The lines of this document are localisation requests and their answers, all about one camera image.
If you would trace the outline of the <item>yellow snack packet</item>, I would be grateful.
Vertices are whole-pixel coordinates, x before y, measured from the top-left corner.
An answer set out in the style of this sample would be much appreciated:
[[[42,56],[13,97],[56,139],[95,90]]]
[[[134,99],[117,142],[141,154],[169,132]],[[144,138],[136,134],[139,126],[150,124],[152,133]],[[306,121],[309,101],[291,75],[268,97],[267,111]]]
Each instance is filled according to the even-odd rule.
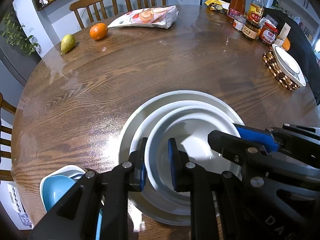
[[[222,0],[206,0],[204,3],[210,11],[226,14],[229,8],[229,3]]]

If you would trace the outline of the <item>white bowl on trivet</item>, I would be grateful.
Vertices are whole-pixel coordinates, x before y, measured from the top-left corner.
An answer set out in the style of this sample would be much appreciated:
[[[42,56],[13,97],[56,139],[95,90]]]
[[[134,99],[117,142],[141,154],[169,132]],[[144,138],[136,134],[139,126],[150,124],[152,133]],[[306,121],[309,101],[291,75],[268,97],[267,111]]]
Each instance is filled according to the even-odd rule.
[[[279,46],[275,46],[274,49],[276,54],[288,66],[289,69],[291,69],[295,74],[300,73],[300,66],[289,53]]]

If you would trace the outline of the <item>medium white bowl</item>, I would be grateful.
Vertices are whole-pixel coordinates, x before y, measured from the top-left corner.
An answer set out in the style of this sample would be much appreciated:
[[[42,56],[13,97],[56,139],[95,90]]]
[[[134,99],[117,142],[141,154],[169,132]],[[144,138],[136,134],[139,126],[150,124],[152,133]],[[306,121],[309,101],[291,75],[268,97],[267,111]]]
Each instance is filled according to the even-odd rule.
[[[166,104],[152,112],[137,129],[131,149],[136,150],[147,138],[145,157],[148,179],[143,196],[155,207],[175,215],[190,214],[190,194],[177,193],[171,180],[168,140],[175,138],[180,151],[191,162],[207,171],[221,174],[231,171],[240,177],[240,167],[223,158],[208,144],[208,134],[218,130],[239,136],[234,122],[219,107],[195,100]]]

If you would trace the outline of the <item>large white bowl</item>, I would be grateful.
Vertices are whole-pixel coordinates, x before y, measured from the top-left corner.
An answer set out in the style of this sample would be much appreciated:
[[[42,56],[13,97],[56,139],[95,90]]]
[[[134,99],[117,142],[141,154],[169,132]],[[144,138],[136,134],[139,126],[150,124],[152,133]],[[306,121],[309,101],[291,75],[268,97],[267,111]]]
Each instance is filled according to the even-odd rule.
[[[170,111],[195,103],[223,111],[234,124],[243,125],[240,116],[222,100],[195,90],[176,90],[158,95],[138,107],[121,130],[119,162],[127,161],[131,152],[140,148],[142,138],[148,137],[156,123]],[[169,225],[189,226],[190,198],[182,197],[181,204],[175,204],[156,191],[147,181],[142,192],[129,192],[131,202],[129,213],[141,211],[152,219]]]

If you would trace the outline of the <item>hanging green vine plant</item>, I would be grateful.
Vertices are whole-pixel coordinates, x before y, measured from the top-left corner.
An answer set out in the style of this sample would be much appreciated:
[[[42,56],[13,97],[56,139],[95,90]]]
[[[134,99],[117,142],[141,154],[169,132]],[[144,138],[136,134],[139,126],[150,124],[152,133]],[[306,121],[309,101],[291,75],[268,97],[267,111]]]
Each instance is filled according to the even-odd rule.
[[[2,21],[4,29],[1,30],[1,36],[5,38],[5,42],[8,45],[20,48],[28,56],[37,52],[37,48],[40,45],[34,41],[33,35],[28,36],[25,34],[25,25],[18,26],[18,23],[14,21],[12,12],[6,13]]]

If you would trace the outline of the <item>orange fruit behind jars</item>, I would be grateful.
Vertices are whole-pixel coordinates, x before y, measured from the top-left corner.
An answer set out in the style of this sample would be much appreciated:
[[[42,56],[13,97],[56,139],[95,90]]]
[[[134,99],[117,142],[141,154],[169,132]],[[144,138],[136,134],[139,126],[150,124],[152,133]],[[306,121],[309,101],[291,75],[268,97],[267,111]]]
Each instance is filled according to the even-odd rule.
[[[290,47],[291,47],[291,43],[289,41],[289,39],[286,37],[282,46],[281,46],[285,51],[289,51]]]

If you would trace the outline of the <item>green pear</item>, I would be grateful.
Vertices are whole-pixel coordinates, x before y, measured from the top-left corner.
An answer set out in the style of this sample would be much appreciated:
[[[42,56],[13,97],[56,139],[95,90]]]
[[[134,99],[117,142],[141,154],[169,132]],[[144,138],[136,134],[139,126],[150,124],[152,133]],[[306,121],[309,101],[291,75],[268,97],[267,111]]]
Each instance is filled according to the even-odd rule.
[[[62,56],[63,54],[67,54],[70,50],[73,49],[73,47],[75,46],[75,43],[76,43],[75,37],[72,34],[67,34],[61,41],[60,55]]]

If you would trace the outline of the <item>boxes on floor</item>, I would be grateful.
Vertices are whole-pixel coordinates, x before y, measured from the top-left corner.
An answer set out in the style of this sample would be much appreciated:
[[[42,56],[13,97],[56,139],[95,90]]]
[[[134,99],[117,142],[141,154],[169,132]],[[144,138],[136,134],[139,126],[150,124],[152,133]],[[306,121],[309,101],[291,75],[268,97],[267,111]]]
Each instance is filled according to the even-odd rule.
[[[11,200],[12,208],[18,213],[18,216],[24,226],[28,226],[29,228],[33,229],[33,224],[21,202],[20,196],[16,189],[16,186],[13,182],[9,182],[7,184],[9,197]]]

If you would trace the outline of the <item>blue square dish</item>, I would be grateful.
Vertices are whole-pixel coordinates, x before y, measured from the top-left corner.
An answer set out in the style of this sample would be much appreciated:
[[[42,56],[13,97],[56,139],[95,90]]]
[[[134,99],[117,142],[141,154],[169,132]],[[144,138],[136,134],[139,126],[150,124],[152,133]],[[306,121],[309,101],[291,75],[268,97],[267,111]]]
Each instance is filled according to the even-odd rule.
[[[65,175],[45,179],[42,198],[47,214],[45,239],[98,239],[101,191],[98,175],[89,171],[75,181]]]

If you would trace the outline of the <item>small white ramekin bowl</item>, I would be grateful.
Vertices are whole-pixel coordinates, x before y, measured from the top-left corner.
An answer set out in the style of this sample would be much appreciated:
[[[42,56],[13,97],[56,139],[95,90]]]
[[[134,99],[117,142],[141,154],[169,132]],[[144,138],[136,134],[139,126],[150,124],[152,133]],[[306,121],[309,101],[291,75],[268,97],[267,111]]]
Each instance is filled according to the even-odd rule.
[[[189,160],[207,171],[231,171],[240,177],[240,166],[222,157],[208,144],[211,131],[221,131],[239,137],[231,118],[220,109],[185,106],[163,116],[151,130],[145,147],[144,161],[148,179],[156,192],[172,204],[186,207],[190,194],[177,193],[171,182],[168,140],[174,138],[177,148],[188,154]]]

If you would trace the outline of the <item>patterned square plate on trivet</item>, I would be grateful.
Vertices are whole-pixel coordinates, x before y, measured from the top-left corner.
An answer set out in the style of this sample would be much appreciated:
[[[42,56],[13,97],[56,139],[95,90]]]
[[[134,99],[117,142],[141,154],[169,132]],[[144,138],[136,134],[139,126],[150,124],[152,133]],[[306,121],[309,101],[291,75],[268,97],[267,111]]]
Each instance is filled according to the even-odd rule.
[[[274,47],[277,46],[276,44],[272,44],[272,51],[274,54],[274,57],[276,59],[276,62],[279,66],[279,68],[282,70],[282,72],[287,75],[294,83],[296,83],[299,87],[305,87],[306,86],[306,80],[302,73],[302,70],[300,68],[300,73],[295,74],[291,69],[288,68],[288,66],[280,59],[280,57],[276,54]]]

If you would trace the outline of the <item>brown paste jar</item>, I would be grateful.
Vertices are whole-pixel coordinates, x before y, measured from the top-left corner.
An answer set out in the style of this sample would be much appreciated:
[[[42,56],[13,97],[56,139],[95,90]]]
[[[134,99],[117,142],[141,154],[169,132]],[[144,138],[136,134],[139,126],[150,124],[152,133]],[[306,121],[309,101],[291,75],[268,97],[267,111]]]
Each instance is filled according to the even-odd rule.
[[[250,40],[256,40],[257,37],[259,36],[259,31],[260,31],[259,25],[252,23],[249,20],[246,20],[242,28],[242,33],[247,39],[250,39]]]

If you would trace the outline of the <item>left back wooden chair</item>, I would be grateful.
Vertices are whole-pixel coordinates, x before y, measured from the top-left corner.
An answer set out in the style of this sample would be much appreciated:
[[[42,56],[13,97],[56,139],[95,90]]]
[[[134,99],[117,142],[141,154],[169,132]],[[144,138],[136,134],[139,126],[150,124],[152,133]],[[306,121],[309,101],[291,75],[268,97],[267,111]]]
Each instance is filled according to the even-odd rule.
[[[115,15],[119,14],[117,0],[111,0],[111,1],[112,1],[112,9],[114,14]],[[95,18],[97,19],[97,21],[101,20],[100,12],[102,13],[103,19],[108,18],[106,8],[104,6],[104,0],[78,0],[69,6],[70,11],[74,12],[81,29],[84,29],[85,26],[78,10],[81,8],[85,8],[88,14],[89,21],[91,23],[94,23],[95,20],[93,19],[91,7],[94,10]]]

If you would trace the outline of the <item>wooden bead trivet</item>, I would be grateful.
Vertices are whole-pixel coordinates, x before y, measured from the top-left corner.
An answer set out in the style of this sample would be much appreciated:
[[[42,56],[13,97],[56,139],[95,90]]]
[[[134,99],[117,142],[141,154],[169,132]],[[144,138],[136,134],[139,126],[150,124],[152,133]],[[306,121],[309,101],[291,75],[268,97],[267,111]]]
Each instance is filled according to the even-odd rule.
[[[271,73],[271,75],[278,81],[278,83],[283,88],[291,92],[294,92],[295,90],[300,88],[279,68],[271,47],[269,47],[268,50],[263,53],[262,59],[265,66],[268,68],[269,72]]]

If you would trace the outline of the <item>orange tangerine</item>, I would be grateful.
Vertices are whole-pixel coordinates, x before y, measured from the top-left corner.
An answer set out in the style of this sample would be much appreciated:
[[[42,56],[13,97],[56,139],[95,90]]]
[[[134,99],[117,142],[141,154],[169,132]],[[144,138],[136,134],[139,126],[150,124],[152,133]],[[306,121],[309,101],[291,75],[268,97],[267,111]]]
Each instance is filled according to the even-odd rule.
[[[105,38],[108,33],[108,27],[104,23],[97,23],[93,25],[89,30],[90,37],[97,41]]]

